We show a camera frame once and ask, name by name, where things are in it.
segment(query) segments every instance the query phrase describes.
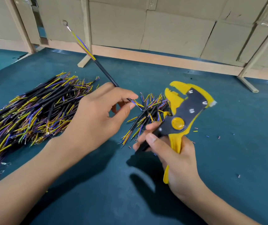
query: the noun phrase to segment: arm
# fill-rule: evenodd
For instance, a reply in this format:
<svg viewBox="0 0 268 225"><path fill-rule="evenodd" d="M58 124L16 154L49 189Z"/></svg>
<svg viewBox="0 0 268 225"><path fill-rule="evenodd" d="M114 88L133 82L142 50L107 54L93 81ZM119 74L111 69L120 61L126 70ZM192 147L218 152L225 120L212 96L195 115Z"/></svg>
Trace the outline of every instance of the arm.
<svg viewBox="0 0 268 225"><path fill-rule="evenodd" d="M138 96L111 83L83 97L64 133L0 181L0 224L19 224L56 178L113 136L134 107L126 98ZM116 103L124 105L118 112Z"/></svg>
<svg viewBox="0 0 268 225"><path fill-rule="evenodd" d="M200 179L193 143L182 138L182 150L177 154L168 145L168 137L158 139L151 132L159 126L154 122L146 126L133 148L137 150L143 141L156 153L165 169L169 165L169 187L171 191L209 225L259 225L216 196Z"/></svg>

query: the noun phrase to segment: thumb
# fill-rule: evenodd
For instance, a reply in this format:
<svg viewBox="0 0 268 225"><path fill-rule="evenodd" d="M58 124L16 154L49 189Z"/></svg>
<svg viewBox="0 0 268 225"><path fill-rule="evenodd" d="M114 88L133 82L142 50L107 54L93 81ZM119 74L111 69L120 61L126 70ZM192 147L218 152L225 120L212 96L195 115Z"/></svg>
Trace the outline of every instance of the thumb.
<svg viewBox="0 0 268 225"><path fill-rule="evenodd" d="M168 165L173 164L175 160L178 159L179 154L177 154L171 147L169 147L168 144L156 137L154 134L147 134L146 141L152 148L152 151L164 159Z"/></svg>
<svg viewBox="0 0 268 225"><path fill-rule="evenodd" d="M126 105L124 105L118 112L116 115L114 115L114 117L112 118L112 121L114 123L117 123L118 125L121 125L124 120L128 117L128 115L130 114L130 111L135 107L135 104L132 102L127 103Z"/></svg>

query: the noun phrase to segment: blue table surface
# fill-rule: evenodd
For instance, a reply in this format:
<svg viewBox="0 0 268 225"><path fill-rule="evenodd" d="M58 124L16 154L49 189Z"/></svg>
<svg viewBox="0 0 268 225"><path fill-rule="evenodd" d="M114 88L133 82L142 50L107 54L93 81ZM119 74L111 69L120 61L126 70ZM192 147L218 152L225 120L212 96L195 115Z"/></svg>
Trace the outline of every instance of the blue table surface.
<svg viewBox="0 0 268 225"><path fill-rule="evenodd" d="M99 75L100 84L108 81L91 61L78 68L82 58L80 53L44 49L0 70L0 107L62 71L87 80ZM230 205L268 224L268 81L250 79L260 90L254 94L229 75L106 57L98 60L121 87L136 93L158 95L175 80L208 91L218 103L196 119L193 127L198 132L188 134L196 143L200 177ZM139 113L135 108L130 117ZM117 144L129 127L123 124L115 136L62 174L23 224L205 224L163 184L156 156L133 156L128 148L133 141L123 148ZM2 178L45 144L26 145L10 155L7 160L12 165Z"/></svg>

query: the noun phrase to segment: forearm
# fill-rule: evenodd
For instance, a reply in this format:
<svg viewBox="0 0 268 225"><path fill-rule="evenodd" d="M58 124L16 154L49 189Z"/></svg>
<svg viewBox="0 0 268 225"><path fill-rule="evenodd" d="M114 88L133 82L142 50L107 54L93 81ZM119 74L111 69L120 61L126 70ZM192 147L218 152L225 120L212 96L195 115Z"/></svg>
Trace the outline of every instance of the forearm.
<svg viewBox="0 0 268 225"><path fill-rule="evenodd" d="M0 181L0 224L19 224L53 181L71 166L56 150L60 149L54 138L33 159Z"/></svg>
<svg viewBox="0 0 268 225"><path fill-rule="evenodd" d="M209 225L259 225L216 196L205 184L202 188L198 197L188 198L184 203Z"/></svg>

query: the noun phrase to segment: pile of cables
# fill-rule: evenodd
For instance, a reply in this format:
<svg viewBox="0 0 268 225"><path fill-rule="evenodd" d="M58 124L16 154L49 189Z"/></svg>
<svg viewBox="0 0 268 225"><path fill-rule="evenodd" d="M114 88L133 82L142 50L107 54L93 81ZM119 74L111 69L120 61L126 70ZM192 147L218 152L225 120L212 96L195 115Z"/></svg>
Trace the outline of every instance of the pile of cables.
<svg viewBox="0 0 268 225"><path fill-rule="evenodd" d="M92 84L62 72L0 109L0 164L28 142L39 144L67 127Z"/></svg>
<svg viewBox="0 0 268 225"><path fill-rule="evenodd" d="M144 99L143 94L140 93L141 103L135 101L135 104L139 106L142 113L127 121L127 123L132 123L130 130L122 138L123 146L126 144L132 133L134 132L132 139L137 141L140 133L143 132L145 126L154 121L162 121L163 113L170 112L170 103L166 99L165 95L160 94L158 98L155 98L153 94L148 94L146 99Z"/></svg>

